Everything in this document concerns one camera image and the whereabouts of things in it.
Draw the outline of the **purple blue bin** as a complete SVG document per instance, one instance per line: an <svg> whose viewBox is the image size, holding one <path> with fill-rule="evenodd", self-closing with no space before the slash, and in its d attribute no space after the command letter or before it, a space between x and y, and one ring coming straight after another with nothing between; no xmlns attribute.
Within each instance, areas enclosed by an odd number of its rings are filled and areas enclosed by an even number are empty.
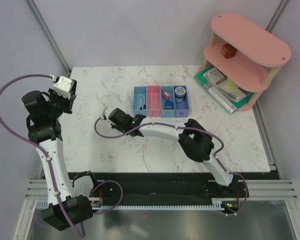
<svg viewBox="0 0 300 240"><path fill-rule="evenodd" d="M177 86L182 86L186 88L186 96L183 100L183 102L177 103L175 101L175 87ZM190 104L189 104L189 100L188 100L188 90L187 87L185 85L175 85L174 87L174 105L175 105L175 114L174 117L175 118L186 118L189 115L190 112Z"/></svg>

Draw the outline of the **pink bin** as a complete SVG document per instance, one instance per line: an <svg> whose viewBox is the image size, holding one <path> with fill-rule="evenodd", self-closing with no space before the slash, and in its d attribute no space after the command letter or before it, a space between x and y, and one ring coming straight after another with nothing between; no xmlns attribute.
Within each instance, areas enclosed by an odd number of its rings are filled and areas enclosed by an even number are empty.
<svg viewBox="0 0 300 240"><path fill-rule="evenodd" d="M161 88L159 85L147 86L146 111L148 117L158 118L161 116Z"/></svg>

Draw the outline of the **light blue end bin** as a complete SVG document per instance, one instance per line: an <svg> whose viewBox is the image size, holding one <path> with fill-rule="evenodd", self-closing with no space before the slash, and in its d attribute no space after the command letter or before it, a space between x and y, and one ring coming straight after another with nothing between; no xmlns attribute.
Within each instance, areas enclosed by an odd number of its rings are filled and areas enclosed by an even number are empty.
<svg viewBox="0 0 300 240"><path fill-rule="evenodd" d="M140 110L141 97L147 96L147 86L135 86L133 90L133 115L147 116L147 110Z"/></svg>

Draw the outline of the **pink eraser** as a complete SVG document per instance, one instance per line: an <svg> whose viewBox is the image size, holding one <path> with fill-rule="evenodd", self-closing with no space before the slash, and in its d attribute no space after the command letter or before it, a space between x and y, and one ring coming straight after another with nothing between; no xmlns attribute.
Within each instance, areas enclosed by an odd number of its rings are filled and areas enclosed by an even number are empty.
<svg viewBox="0 0 300 240"><path fill-rule="evenodd" d="M165 101L169 101L170 100L170 94L168 92L163 92L162 93L162 98L165 100Z"/></svg>

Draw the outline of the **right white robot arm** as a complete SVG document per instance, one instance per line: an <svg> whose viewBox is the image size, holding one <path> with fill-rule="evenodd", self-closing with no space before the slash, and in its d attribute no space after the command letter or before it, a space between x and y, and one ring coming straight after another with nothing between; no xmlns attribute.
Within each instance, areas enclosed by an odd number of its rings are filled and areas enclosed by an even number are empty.
<svg viewBox="0 0 300 240"><path fill-rule="evenodd" d="M155 122L142 114L134 117L119 108L106 108L102 117L110 122L113 129L131 137L156 137L178 142L185 155L192 161L202 163L214 177L220 193L230 197L240 190L238 181L243 180L239 173L229 171L217 157L221 150L214 150L213 138L196 120L188 119L185 124Z"/></svg>

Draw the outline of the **blue pencil sharpener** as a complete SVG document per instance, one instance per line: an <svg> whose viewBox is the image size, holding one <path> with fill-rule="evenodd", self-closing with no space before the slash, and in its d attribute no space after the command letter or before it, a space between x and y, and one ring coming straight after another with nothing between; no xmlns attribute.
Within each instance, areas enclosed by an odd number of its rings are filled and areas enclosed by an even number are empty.
<svg viewBox="0 0 300 240"><path fill-rule="evenodd" d="M174 104L171 100L166 100L164 102L164 109L165 110L172 110L174 108Z"/></svg>

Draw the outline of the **blue cleaning gel jar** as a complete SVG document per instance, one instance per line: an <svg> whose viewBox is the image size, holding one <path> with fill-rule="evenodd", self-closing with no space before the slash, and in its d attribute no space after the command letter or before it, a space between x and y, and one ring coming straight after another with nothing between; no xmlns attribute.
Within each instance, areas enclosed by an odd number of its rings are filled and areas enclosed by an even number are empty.
<svg viewBox="0 0 300 240"><path fill-rule="evenodd" d="M174 88L174 97L176 103L182 103L184 98L186 97L187 90L183 86L176 86Z"/></svg>

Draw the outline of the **black capped pen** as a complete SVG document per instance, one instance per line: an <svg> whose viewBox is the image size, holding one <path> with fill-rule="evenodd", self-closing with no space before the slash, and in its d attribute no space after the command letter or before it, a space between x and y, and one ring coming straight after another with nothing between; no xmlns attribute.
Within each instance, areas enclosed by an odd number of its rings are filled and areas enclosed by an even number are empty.
<svg viewBox="0 0 300 240"><path fill-rule="evenodd" d="M143 97L141 97L140 98L140 110L144 110L144 98Z"/></svg>

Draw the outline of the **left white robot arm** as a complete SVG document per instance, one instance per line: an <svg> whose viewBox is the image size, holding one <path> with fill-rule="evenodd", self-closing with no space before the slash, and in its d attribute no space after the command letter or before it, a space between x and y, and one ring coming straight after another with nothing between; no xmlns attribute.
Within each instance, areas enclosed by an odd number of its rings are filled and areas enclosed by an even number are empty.
<svg viewBox="0 0 300 240"><path fill-rule="evenodd" d="M48 207L42 219L59 231L81 224L93 216L89 197L96 196L100 185L90 171L70 180L64 159L59 117L72 113L77 82L61 76L53 80L48 92L31 91L22 97L29 115L28 139L36 145L47 184Z"/></svg>

